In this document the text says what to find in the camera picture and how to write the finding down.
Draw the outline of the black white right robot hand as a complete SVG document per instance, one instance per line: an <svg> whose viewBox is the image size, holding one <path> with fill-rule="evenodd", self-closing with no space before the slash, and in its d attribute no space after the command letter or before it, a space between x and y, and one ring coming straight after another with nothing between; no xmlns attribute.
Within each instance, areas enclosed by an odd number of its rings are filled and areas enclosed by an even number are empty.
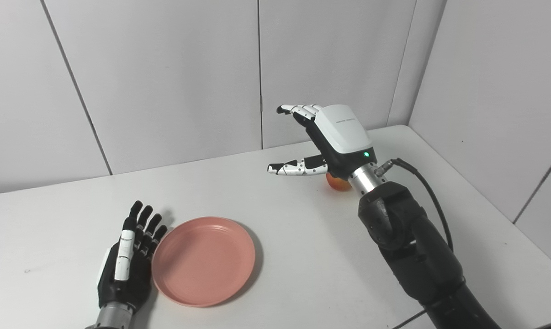
<svg viewBox="0 0 551 329"><path fill-rule="evenodd" d="M319 150L315 156L270 163L267 172L275 175L303 176L329 173L348 180L365 165L376 163L371 140L349 106L281 105L277 114L292 115Z"/></svg>

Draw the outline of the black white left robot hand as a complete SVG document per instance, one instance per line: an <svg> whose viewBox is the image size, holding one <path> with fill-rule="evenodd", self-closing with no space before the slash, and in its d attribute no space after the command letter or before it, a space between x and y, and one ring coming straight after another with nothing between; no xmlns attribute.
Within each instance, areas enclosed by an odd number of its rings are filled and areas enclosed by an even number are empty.
<svg viewBox="0 0 551 329"><path fill-rule="evenodd" d="M116 302L136 313L152 291L152 258L168 228L150 205L135 201L107 253L97 285L98 306Z"/></svg>

